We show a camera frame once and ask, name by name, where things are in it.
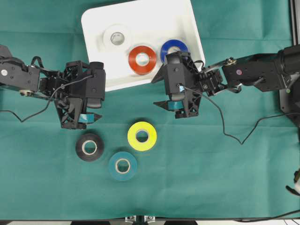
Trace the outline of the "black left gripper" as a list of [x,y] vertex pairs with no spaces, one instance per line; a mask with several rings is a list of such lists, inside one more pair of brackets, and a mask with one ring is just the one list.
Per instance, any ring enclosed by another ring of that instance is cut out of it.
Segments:
[[46,72],[40,79],[38,91],[55,105],[62,128],[85,129],[102,115],[87,111],[87,80],[92,78],[90,63],[73,61],[63,72]]

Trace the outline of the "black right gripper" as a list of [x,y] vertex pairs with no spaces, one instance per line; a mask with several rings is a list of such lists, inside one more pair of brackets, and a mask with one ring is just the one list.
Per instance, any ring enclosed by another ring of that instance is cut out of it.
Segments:
[[[223,78],[218,69],[209,72],[198,70],[196,64],[192,60],[190,53],[182,52],[184,83],[180,85],[180,91],[185,95],[181,101],[160,101],[153,104],[175,112],[175,118],[188,118],[198,116],[201,94],[207,93],[213,96],[221,90],[219,85]],[[151,80],[151,83],[157,83],[164,80],[165,67],[161,67]]]

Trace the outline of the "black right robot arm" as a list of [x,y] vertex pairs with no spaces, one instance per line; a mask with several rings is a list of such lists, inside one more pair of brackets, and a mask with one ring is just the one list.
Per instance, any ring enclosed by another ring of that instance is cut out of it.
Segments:
[[300,72],[300,47],[293,45],[278,53],[232,57],[198,69],[189,52],[177,51],[165,61],[152,83],[165,82],[169,100],[154,104],[175,112],[175,118],[198,116],[202,94],[215,96],[222,91],[239,93],[242,86],[254,86],[262,92],[282,90],[292,85],[292,75]]

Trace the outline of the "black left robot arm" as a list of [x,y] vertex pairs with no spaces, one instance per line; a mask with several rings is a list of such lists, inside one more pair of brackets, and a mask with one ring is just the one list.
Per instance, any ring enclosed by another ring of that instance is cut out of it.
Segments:
[[101,108],[105,99],[106,73],[102,62],[66,63],[63,71],[46,69],[39,56],[26,65],[0,47],[0,86],[22,96],[54,102],[61,128],[86,129],[101,118],[87,108]]

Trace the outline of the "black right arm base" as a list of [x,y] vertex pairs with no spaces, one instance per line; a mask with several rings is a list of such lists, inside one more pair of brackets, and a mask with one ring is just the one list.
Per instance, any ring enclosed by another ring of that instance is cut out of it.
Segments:
[[282,112],[300,128],[300,75],[292,75],[292,84],[279,91],[279,98]]

